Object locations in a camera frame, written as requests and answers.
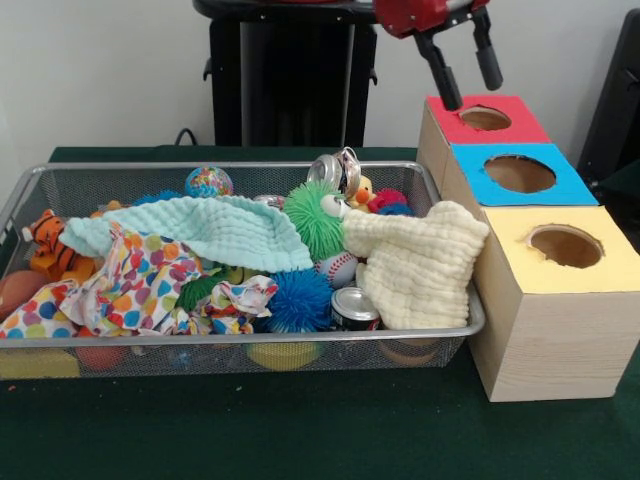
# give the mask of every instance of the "cream washcloth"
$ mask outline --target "cream washcloth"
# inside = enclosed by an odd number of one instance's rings
[[[367,264],[358,286],[393,330],[465,327],[467,284],[489,227],[461,205],[439,202],[425,218],[351,210],[345,248]]]

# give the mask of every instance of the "stacked boxes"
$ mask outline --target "stacked boxes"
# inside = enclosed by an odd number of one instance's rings
[[[418,161],[491,226],[471,339],[489,399],[614,395],[640,339],[640,257],[524,103],[428,99]]]

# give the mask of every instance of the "googly eye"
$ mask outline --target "googly eye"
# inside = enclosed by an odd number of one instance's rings
[[[335,195],[325,195],[322,197],[320,205],[325,213],[330,217],[344,218],[349,211],[347,203]]]

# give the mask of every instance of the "wire mesh basket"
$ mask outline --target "wire mesh basket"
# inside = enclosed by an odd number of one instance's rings
[[[3,275],[26,269],[35,247],[18,232],[51,208],[84,217],[111,200],[132,203],[144,194],[182,191],[203,164],[48,164],[26,172],[0,214]],[[287,195],[306,180],[309,163],[215,163],[231,176],[235,193]],[[411,162],[363,162],[376,188],[403,192],[418,216],[438,199],[431,176]],[[0,378],[120,377],[291,370],[442,367],[464,338],[485,322],[469,285],[464,328],[306,334],[0,339]]]

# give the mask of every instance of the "tiger plush toy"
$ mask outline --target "tiger plush toy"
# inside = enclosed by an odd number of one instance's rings
[[[59,237],[64,227],[65,224],[60,217],[57,217],[53,210],[47,209],[38,220],[22,229],[22,236],[26,242],[33,240],[40,245],[35,255],[55,255],[56,263],[62,272],[71,270],[78,256],[74,250],[60,242]]]

